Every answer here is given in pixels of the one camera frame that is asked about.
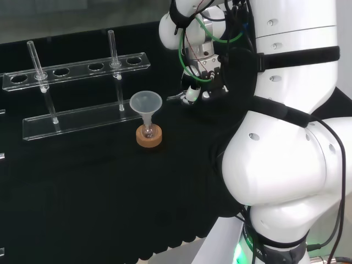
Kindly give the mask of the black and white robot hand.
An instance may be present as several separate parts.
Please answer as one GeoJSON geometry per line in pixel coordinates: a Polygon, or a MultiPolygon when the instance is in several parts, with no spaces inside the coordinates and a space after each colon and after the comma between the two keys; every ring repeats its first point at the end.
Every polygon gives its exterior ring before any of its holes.
{"type": "Polygon", "coordinates": [[[218,55],[191,60],[183,71],[181,89],[183,91],[180,100],[185,105],[213,101],[225,96],[228,88],[223,80],[223,69],[218,55]]]}

